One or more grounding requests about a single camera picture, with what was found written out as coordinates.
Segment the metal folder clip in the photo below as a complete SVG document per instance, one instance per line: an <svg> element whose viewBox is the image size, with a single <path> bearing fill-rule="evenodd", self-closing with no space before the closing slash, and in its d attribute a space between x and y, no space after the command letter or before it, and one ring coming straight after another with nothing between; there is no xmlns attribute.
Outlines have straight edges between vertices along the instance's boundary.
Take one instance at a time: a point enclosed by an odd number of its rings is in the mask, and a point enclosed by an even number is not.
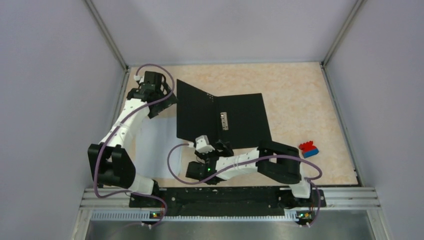
<svg viewBox="0 0 424 240"><path fill-rule="evenodd" d="M220 113L221 126L223 131L229 130L229 122L227 112Z"/></svg>

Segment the black file folder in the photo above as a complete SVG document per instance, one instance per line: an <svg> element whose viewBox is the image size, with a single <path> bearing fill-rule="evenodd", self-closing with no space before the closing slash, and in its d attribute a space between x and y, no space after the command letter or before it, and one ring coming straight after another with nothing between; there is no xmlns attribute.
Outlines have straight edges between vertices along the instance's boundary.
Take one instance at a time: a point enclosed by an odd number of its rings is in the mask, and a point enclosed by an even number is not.
<svg viewBox="0 0 424 240"><path fill-rule="evenodd" d="M182 80L176 82L176 136L210 144L229 142L233 149L253 148L272 135L261 93L214 96Z"/></svg>

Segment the white paper stack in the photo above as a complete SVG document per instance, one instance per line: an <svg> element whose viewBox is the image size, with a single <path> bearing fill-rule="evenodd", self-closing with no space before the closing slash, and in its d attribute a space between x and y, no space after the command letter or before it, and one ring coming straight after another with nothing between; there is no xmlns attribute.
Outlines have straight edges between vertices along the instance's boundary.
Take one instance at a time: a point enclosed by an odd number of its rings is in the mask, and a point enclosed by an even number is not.
<svg viewBox="0 0 424 240"><path fill-rule="evenodd" d="M135 136L136 172L151 179L173 179L168 154L183 140L177 138L176 117L145 118Z"/></svg>

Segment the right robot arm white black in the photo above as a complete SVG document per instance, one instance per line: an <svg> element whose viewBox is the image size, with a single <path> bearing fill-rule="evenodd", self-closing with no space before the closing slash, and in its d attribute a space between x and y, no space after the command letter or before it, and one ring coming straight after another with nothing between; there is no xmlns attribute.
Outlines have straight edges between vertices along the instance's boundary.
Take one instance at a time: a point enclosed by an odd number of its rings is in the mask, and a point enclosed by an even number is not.
<svg viewBox="0 0 424 240"><path fill-rule="evenodd" d="M278 183L289 185L293 200L299 206L307 206L314 198L311 184L303 177L301 163L291 159L300 158L296 147L262 140L253 150L235 155L229 142L219 141L213 147L200 139L195 145L194 154L202 162L192 161L188 164L185 176L189 179L216 185L237 176L260 173ZM278 157L275 162L267 158L252 162L277 155L291 158Z"/></svg>

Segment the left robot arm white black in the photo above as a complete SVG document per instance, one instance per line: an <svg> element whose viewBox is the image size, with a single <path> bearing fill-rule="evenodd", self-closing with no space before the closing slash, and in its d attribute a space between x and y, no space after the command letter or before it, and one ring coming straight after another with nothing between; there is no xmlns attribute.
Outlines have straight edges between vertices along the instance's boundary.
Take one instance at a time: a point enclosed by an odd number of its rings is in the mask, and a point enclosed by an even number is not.
<svg viewBox="0 0 424 240"><path fill-rule="evenodd" d="M87 150L95 187L113 186L141 194L141 200L149 207L160 202L161 194L155 190L157 183L137 173L129 150L143 120L156 117L176 102L166 82L158 86L141 83L128 92L123 109L109 132Z"/></svg>

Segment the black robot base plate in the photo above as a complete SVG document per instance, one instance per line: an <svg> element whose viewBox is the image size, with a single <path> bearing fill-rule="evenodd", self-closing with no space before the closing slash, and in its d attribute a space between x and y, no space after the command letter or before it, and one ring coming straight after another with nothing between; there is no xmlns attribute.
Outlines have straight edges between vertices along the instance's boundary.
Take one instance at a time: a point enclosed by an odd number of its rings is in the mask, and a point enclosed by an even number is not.
<svg viewBox="0 0 424 240"><path fill-rule="evenodd" d="M154 195L159 199L131 194L129 207L167 207L167 217L265 217L327 205L322 190L313 190L310 198L296 198L280 186L168 187Z"/></svg>

